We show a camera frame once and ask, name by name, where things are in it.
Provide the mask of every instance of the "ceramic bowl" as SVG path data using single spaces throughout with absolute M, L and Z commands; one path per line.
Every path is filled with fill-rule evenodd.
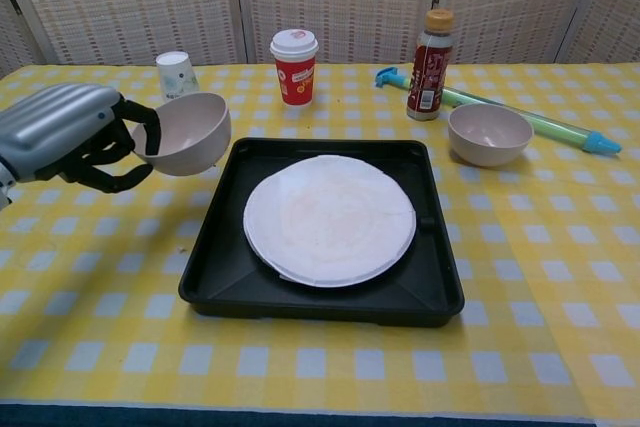
M 533 137 L 520 114 L 493 104 L 465 104 L 449 116 L 449 142 L 456 154 L 480 167 L 514 160 Z
M 162 137 L 158 155 L 145 155 L 142 125 L 131 133 L 135 154 L 167 175 L 194 175 L 213 167 L 231 140 L 231 118 L 224 99 L 197 92 L 171 100 L 156 109 Z

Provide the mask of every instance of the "red paper cup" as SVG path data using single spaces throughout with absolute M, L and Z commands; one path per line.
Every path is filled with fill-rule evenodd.
M 282 100 L 287 107 L 307 107 L 313 99 L 313 71 L 318 41 L 308 30 L 282 30 L 273 36 Z

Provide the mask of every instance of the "bowl rim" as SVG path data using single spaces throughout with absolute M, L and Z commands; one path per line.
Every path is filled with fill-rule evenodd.
M 519 117 L 520 119 L 522 119 L 528 126 L 529 126 L 529 135 L 527 137 L 527 139 L 523 142 L 517 143 L 517 144 L 513 144 L 513 145 L 487 145 L 487 144 L 483 144 L 480 142 L 476 142 L 475 140 L 471 140 L 469 139 L 466 135 L 461 134 L 458 130 L 456 130 L 456 128 L 453 126 L 453 124 L 451 123 L 451 117 L 456 115 L 456 112 L 458 111 L 462 111 L 468 108 L 472 108 L 472 107 L 478 107 L 478 106 L 489 106 L 491 108 L 498 108 L 503 110 L 504 112 L 507 112 L 507 115 L 515 115 L 517 117 Z M 500 150 L 507 150 L 507 149 L 515 149 L 515 148 L 522 148 L 522 147 L 526 147 L 529 142 L 531 142 L 531 139 L 533 138 L 535 131 L 533 130 L 533 126 L 531 125 L 531 122 L 529 122 L 527 119 L 524 118 L 523 115 L 519 114 L 518 112 L 514 112 L 513 110 L 511 110 L 509 107 L 506 107 L 504 105 L 499 105 L 499 104 L 489 104 L 486 102 L 471 102 L 468 104 L 462 104 L 457 106 L 456 108 L 453 109 L 453 112 L 451 112 L 449 114 L 449 119 L 447 120 L 447 123 L 449 124 L 449 129 L 451 131 L 453 131 L 458 137 L 460 137 L 461 139 L 464 139 L 465 141 L 473 144 L 473 145 L 477 145 L 478 147 L 489 147 L 491 149 L 500 149 Z
M 185 150 L 190 149 L 190 148 L 198 145 L 204 139 L 209 137 L 218 127 L 220 127 L 222 125 L 222 123 L 224 122 L 224 119 L 229 116 L 229 105 L 227 104 L 227 101 L 224 100 L 224 97 L 222 97 L 221 95 L 214 94 L 213 92 L 191 92 L 189 94 L 181 95 L 177 99 L 171 99 L 169 102 L 165 102 L 164 104 L 156 107 L 155 110 L 160 110 L 163 107 L 166 107 L 167 105 L 171 104 L 172 102 L 175 102 L 175 101 L 180 100 L 180 99 L 184 99 L 185 97 L 189 97 L 189 96 L 192 96 L 192 95 L 206 95 L 206 96 L 213 95 L 214 97 L 218 97 L 220 100 L 222 100 L 222 103 L 224 104 L 224 111 L 222 112 L 222 117 L 220 117 L 220 120 L 210 130 L 208 130 L 206 134 L 204 134 L 202 137 L 200 137 L 198 140 L 196 140 L 189 147 L 186 147 L 186 148 L 180 149 L 180 150 L 176 150 L 175 152 L 171 152 L 171 153 L 168 153 L 168 154 L 162 154 L 162 155 L 160 155 L 160 154 L 147 155 L 145 153 L 136 152 L 135 149 L 134 149 L 134 152 L 137 155 L 142 155 L 145 159 L 163 159 L 163 158 L 169 157 L 171 155 L 175 155 L 175 154 L 179 154 L 181 152 L 184 152 Z M 136 125 L 135 129 L 133 129 L 133 132 L 131 132 L 132 137 L 133 137 L 133 133 L 137 129 L 140 129 L 140 128 L 144 128 L 144 126 L 142 124 Z M 162 142 L 162 132 L 160 133 L 160 139 L 161 139 L 160 142 Z

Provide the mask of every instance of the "red label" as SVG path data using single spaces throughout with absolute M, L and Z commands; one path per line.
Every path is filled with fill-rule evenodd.
M 417 112 L 435 112 L 440 108 L 444 76 L 451 47 L 429 47 L 416 50 L 407 106 Z
M 289 105 L 311 102 L 313 94 L 313 70 L 315 58 L 302 62 L 283 62 L 276 59 L 282 100 Z

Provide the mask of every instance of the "paper cup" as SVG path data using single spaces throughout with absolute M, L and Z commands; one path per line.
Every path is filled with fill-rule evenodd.
M 160 74 L 160 85 L 165 101 L 200 91 L 198 79 L 191 66 L 189 54 L 186 52 L 174 51 L 160 54 L 156 57 L 156 66 Z
M 318 41 L 313 32 L 282 30 L 273 36 L 271 53 L 276 58 L 282 100 L 287 107 L 307 107 L 313 98 L 313 70 Z

